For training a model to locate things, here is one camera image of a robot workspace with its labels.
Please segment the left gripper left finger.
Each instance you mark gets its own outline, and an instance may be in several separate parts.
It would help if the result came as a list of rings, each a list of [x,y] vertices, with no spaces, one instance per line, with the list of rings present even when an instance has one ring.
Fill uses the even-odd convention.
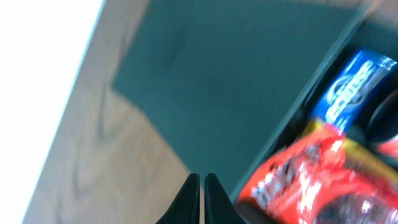
[[[199,224],[199,222],[200,176],[192,173],[156,224]]]

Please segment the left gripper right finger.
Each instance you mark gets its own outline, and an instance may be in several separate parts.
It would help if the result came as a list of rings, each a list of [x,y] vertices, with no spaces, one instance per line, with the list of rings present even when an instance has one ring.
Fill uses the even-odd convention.
[[[205,224],[246,224],[214,173],[205,177]]]

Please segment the red Hacks candy bag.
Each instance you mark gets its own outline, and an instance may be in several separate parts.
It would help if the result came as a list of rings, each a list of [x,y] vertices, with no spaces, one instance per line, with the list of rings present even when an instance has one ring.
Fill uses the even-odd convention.
[[[266,160],[235,203],[251,223],[397,223],[397,184],[335,179],[318,170],[326,138],[315,132]]]

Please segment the black box with hinged lid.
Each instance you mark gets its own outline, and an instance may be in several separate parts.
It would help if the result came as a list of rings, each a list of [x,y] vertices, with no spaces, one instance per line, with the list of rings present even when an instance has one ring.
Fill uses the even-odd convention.
[[[149,4],[114,87],[200,176],[200,220],[205,177],[217,176],[235,209],[259,166],[302,138],[356,51],[397,62],[397,24],[373,23],[368,11],[298,1]],[[397,160],[376,152],[367,131],[395,89],[397,67],[344,132],[397,171]],[[279,222],[266,216],[256,223]]]

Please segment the blue Eclipse mint pack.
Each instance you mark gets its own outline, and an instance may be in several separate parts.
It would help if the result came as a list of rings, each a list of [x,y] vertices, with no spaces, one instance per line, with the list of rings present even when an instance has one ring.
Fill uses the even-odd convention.
[[[397,67],[397,62],[367,49],[356,51],[317,102],[312,117],[346,131]]]

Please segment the yellow Hacks candy bag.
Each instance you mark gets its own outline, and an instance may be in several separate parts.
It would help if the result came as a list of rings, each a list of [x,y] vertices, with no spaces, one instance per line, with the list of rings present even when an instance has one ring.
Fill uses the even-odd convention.
[[[311,135],[326,138],[326,146],[321,147],[321,162],[318,170],[329,173],[335,179],[352,176],[371,182],[397,184],[397,171],[377,158],[368,149],[333,124],[316,118],[308,122],[301,137]]]

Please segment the red Pringles can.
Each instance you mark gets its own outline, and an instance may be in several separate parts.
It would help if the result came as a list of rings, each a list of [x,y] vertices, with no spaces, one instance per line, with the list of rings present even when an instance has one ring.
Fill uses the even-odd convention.
[[[376,108],[367,131],[369,143],[376,152],[397,160],[397,89]]]

